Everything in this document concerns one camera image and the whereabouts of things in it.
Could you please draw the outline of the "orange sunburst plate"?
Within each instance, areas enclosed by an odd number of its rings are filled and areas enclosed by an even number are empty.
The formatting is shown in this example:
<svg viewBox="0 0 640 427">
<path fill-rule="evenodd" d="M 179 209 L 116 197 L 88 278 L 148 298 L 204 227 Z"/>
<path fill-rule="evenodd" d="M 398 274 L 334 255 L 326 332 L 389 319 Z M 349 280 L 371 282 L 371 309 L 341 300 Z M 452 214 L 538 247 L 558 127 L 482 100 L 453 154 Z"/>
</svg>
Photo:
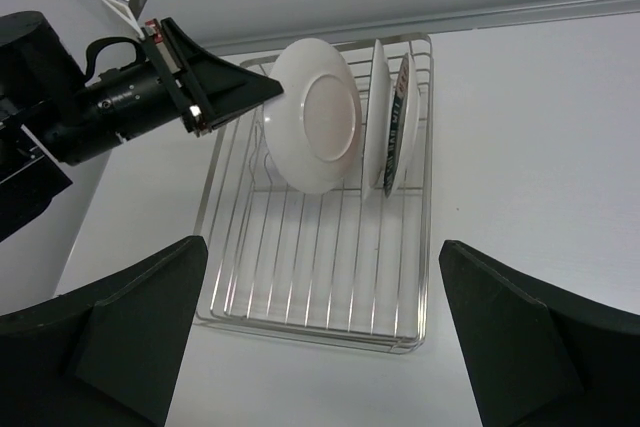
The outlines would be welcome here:
<svg viewBox="0 0 640 427">
<path fill-rule="evenodd" d="M 365 202 L 384 169 L 391 106 L 391 75 L 382 42 L 374 43 L 362 165 L 361 199 Z"/>
</svg>

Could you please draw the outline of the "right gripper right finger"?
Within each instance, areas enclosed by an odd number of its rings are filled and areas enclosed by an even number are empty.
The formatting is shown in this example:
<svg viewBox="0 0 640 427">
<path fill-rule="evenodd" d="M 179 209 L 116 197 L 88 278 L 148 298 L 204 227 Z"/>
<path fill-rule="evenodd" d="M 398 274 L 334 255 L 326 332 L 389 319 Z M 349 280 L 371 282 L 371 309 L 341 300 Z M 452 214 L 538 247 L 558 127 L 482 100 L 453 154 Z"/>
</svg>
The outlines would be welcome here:
<svg viewBox="0 0 640 427">
<path fill-rule="evenodd" d="M 439 265 L 483 425 L 638 425 L 638 315 L 460 241 Z"/>
</svg>

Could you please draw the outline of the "green rimmed plate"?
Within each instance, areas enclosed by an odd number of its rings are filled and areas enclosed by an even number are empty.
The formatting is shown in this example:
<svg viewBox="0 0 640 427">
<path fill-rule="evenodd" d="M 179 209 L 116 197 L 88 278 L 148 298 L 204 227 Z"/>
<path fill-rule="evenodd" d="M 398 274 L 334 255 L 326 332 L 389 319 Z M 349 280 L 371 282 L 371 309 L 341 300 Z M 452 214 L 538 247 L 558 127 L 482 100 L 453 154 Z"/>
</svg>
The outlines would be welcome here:
<svg viewBox="0 0 640 427">
<path fill-rule="evenodd" d="M 384 193 L 390 197 L 403 182 L 409 166 L 420 117 L 421 96 L 415 61 L 406 53 L 400 65 L 389 121 Z"/>
</svg>

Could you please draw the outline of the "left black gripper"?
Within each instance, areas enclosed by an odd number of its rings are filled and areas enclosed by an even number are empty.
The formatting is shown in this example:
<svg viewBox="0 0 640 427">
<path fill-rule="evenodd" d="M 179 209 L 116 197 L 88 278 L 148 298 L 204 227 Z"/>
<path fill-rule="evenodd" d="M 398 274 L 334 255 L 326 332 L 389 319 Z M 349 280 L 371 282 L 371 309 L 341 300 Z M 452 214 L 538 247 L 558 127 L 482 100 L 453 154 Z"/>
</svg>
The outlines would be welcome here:
<svg viewBox="0 0 640 427">
<path fill-rule="evenodd" d="M 163 55 L 157 38 L 141 41 L 107 37 L 85 51 L 79 67 L 47 20 L 39 80 L 39 139 L 59 161 L 77 165 L 176 118 L 195 133 L 216 130 L 283 94 L 280 82 L 241 68 L 200 47 L 171 18 L 157 31 L 168 42 Z M 94 81 L 98 55 L 129 44 L 134 60 Z"/>
</svg>

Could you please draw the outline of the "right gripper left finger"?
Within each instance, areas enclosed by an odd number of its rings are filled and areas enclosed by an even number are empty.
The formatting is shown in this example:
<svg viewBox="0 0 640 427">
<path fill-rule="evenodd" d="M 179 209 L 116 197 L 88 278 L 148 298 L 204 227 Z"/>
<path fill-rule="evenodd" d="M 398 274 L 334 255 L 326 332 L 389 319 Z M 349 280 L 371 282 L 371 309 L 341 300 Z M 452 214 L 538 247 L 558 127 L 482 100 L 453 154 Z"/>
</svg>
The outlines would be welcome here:
<svg viewBox="0 0 640 427">
<path fill-rule="evenodd" d="M 207 259 L 188 236 L 2 316 L 2 425 L 164 425 Z"/>
</svg>

